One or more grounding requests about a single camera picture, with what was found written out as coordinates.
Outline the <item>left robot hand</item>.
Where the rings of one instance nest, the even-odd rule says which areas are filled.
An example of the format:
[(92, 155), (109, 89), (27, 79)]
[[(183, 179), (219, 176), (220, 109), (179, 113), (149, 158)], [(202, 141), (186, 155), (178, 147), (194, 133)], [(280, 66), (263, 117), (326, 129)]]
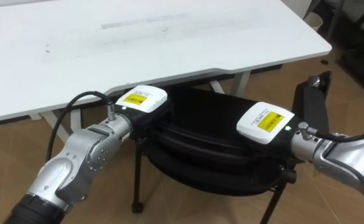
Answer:
[(149, 85), (138, 85), (121, 96), (114, 105), (115, 112), (131, 123), (131, 139), (144, 136), (147, 130), (170, 108), (165, 90)]

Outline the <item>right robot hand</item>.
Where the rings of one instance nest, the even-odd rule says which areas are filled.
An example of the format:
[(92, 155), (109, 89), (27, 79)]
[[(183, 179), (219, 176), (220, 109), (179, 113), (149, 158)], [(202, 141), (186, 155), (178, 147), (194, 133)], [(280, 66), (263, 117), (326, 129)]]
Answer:
[(255, 103), (236, 124), (237, 132), (255, 151), (289, 157), (291, 142), (302, 120), (294, 113), (263, 101)]

